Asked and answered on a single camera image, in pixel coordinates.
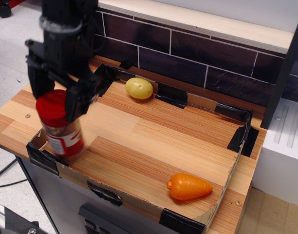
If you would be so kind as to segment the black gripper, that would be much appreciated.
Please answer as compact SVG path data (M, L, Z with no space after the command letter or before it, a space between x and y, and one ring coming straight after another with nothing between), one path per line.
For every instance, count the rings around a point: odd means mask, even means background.
M73 122L87 113L96 100L100 79L89 68L93 55L96 0L43 0L39 25L43 42L27 40L28 77L36 99L51 91L50 75L78 78L67 88L66 120Z

